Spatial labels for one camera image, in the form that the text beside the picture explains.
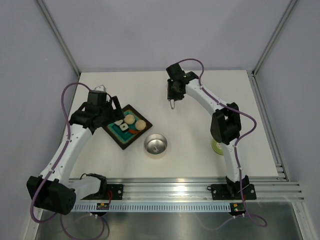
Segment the sushi roll piece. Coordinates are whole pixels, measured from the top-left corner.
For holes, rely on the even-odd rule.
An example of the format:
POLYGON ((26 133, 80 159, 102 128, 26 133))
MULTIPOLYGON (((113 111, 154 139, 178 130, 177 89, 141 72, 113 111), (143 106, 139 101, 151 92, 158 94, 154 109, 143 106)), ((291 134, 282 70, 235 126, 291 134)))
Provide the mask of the sushi roll piece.
POLYGON ((119 128, 122 132, 126 132, 129 130, 129 126, 126 123, 121 124, 119 128))

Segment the pink metal tongs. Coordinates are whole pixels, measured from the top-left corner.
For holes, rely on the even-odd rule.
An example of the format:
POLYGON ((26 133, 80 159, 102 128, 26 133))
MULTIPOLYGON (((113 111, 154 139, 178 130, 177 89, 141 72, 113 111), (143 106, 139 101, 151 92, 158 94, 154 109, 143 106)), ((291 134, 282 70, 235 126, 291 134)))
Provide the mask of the pink metal tongs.
POLYGON ((174 109, 175 109, 175 101, 172 100, 172 99, 169 97, 169 93, 170 93, 169 83, 167 83, 166 89, 167 89, 167 101, 169 102, 170 109, 171 109, 171 110, 174 110, 174 109))

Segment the orange shrimp piece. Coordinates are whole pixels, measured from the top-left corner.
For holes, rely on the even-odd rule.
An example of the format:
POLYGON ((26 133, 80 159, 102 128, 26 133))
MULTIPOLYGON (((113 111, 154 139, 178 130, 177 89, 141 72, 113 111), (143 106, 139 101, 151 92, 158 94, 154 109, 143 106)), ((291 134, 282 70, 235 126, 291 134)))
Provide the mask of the orange shrimp piece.
POLYGON ((134 134, 138 134, 140 131, 135 129, 129 129, 128 132, 134 135, 134 134))

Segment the steel round bowl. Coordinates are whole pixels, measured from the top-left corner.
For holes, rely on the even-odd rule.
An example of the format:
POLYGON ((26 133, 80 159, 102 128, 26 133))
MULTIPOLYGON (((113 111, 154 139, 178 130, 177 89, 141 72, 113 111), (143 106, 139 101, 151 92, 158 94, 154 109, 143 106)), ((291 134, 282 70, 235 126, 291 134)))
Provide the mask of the steel round bowl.
POLYGON ((154 133, 145 138, 143 146, 152 157, 160 157, 166 152, 168 141, 164 135, 154 133))

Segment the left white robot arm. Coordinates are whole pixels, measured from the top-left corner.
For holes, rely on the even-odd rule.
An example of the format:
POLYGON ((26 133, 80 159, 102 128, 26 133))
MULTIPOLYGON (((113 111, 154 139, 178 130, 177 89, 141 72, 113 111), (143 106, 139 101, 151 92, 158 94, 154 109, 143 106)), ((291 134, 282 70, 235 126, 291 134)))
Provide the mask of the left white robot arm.
POLYGON ((103 85, 90 90, 87 100, 67 118, 67 135, 57 152, 39 174, 30 176, 26 186, 34 208, 67 215, 76 201, 102 200, 111 197, 112 191, 105 176, 89 173, 74 185, 69 177, 83 147, 94 132, 116 121, 123 120, 124 113, 116 96, 110 96, 103 85))

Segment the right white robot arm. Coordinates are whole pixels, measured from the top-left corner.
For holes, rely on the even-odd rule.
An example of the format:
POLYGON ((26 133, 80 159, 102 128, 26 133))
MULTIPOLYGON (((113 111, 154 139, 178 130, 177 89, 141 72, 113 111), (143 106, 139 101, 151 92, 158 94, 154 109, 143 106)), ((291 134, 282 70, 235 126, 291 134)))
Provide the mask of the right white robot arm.
POLYGON ((211 116, 210 133, 220 144, 226 165, 225 193, 231 199, 241 198, 245 187, 249 186, 249 177, 244 173, 237 143, 242 130, 239 107, 236 103, 227 103, 208 90, 201 77, 194 72, 185 72, 180 64, 174 63, 166 68, 167 99, 170 107, 183 100, 185 95, 194 98, 211 116))

